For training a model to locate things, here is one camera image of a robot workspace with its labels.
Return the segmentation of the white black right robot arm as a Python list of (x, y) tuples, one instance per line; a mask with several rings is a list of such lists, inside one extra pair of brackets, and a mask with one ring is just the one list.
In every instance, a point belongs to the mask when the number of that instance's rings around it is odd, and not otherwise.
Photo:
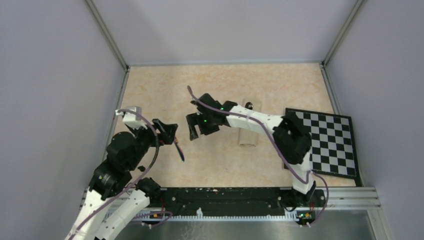
[(221, 126), (238, 128), (267, 136), (283, 164), (291, 173), (293, 200), (307, 206), (314, 198), (312, 136), (295, 113), (271, 115), (248, 109), (233, 101), (220, 103), (205, 93), (192, 97), (196, 112), (186, 116), (190, 140), (210, 135)]

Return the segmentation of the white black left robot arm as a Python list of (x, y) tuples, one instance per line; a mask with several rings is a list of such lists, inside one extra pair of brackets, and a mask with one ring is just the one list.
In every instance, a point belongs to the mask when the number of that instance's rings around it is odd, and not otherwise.
[(122, 119), (128, 131), (112, 137), (104, 160), (93, 172), (85, 201), (66, 236), (67, 240), (114, 240), (142, 209), (160, 202), (160, 186), (152, 178), (134, 183), (135, 189), (110, 216), (112, 202), (128, 191), (134, 171), (150, 148), (172, 145), (178, 124), (165, 124), (155, 118), (151, 123), (139, 117)]

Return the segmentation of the iridescent purple knife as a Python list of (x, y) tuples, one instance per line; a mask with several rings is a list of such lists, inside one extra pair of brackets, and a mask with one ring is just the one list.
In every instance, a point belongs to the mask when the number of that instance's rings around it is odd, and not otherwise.
[(174, 142), (174, 145), (176, 147), (176, 150), (177, 150), (177, 152), (178, 152), (178, 154), (180, 156), (181, 161), (182, 162), (185, 162), (185, 156), (184, 156), (184, 153), (183, 153), (182, 148), (179, 145), (178, 139), (175, 137), (173, 142)]

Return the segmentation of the black spoon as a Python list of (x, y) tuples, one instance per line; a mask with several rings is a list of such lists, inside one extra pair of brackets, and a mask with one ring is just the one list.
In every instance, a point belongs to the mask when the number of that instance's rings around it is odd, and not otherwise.
[(253, 105), (252, 102), (246, 102), (245, 105), (244, 105), (244, 107), (246, 109), (249, 109), (249, 110), (253, 110), (254, 109), (254, 105)]

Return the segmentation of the cream cloth napkin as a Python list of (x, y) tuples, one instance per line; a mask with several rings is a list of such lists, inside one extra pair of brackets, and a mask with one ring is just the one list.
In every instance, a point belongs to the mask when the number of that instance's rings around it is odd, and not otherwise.
[[(262, 102), (261, 100), (254, 98), (254, 97), (246, 97), (242, 101), (242, 105), (245, 107), (245, 104), (247, 102), (253, 103), (253, 110), (260, 112), (262, 110)], [(250, 131), (248, 129), (240, 128), (238, 133), (238, 140), (237, 143), (239, 146), (244, 148), (250, 148), (255, 147), (258, 144), (259, 141), (259, 134)]]

